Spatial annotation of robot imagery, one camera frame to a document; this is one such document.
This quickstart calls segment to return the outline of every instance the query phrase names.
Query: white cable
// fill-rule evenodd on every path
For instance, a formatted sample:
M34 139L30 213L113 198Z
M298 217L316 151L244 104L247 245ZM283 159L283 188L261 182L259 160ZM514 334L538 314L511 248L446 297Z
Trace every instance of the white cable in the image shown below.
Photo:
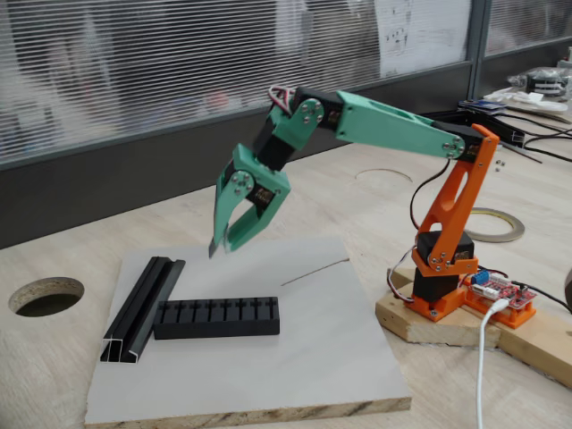
M483 429L483 404L481 396L483 388L484 328L492 315L504 310L509 304L510 301L508 299L494 301L481 322L481 330L479 332L479 368L476 373L476 426L478 429Z
M391 277L393 276L393 272L396 270L396 268L398 266L400 266L401 264L403 264L403 261L405 261L405 258L408 257L408 254L416 247L416 245L414 244L413 246L411 246L411 248L405 252L405 255L403 255L403 257L401 258L401 260L393 266L393 268L390 270L390 273L387 276L387 284L389 284L391 291L393 292L394 295L396 295L397 297L399 297L400 299L404 300L405 302L413 302L414 300L412 298L407 298L404 297L403 295L400 294L400 292L397 290L397 288L395 286L393 286L393 282L391 281Z

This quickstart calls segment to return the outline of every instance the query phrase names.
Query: table hole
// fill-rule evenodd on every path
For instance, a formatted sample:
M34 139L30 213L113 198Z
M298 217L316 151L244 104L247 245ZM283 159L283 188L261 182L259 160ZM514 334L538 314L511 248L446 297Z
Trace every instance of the table hole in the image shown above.
M81 282L68 277L50 277L22 286L13 293L8 307L25 317L55 315L74 306L85 291Z

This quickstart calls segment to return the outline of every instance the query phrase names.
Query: black holder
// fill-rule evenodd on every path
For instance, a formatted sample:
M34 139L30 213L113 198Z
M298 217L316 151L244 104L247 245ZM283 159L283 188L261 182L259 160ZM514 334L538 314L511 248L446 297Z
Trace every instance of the black holder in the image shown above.
M278 335L278 298L162 302L154 331L156 340Z
M104 337L102 362L137 364L160 301L171 295L185 261L152 257Z

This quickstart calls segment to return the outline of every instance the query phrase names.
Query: desk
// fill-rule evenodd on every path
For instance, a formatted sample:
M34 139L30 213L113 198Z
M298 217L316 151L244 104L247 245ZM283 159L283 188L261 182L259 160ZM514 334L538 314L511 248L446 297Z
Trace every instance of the desk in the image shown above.
M569 145L542 143L572 156ZM572 267L572 169L563 161L538 156L544 164L506 149L495 156L506 165L500 172L492 166L476 205L515 215L526 233L511 243L477 242L476 254L484 266L563 298L564 280ZM290 163L285 171L293 191L256 240L341 236L374 311L375 301L388 293L387 267L415 237L408 216L411 195L443 164L438 158L359 145ZM402 172L412 181L376 169ZM444 180L432 182L417 195L418 219ZM138 248L207 244L214 193L214 188L202 189L0 250L0 427L81 427L123 254ZM500 228L494 219L474 218L470 229ZM408 260L405 266L413 263ZM80 280L84 297L62 313L40 318L21 317L8 308L9 298L21 286L52 276ZM543 310L570 320L564 308L544 298L538 301ZM410 411L264 427L474 427L476 351L407 344L390 332L386 335L412 390ZM486 352L487 428L572 427L571 405L572 391L502 352Z

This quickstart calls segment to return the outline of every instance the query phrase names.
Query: window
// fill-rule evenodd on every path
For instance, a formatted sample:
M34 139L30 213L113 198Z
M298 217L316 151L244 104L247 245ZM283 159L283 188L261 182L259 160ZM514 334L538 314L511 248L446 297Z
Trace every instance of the window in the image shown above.
M0 0L0 162L463 61L470 4Z

